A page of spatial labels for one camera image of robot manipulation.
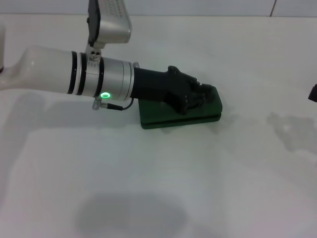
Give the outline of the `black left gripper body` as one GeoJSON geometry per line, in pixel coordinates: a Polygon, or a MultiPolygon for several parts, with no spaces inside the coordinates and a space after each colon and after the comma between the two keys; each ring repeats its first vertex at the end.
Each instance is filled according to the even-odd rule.
{"type": "Polygon", "coordinates": [[[177,67],[169,66],[166,72],[135,67],[131,98],[164,102],[177,113],[184,115],[198,106],[193,96],[197,79],[182,73],[177,67]]]}

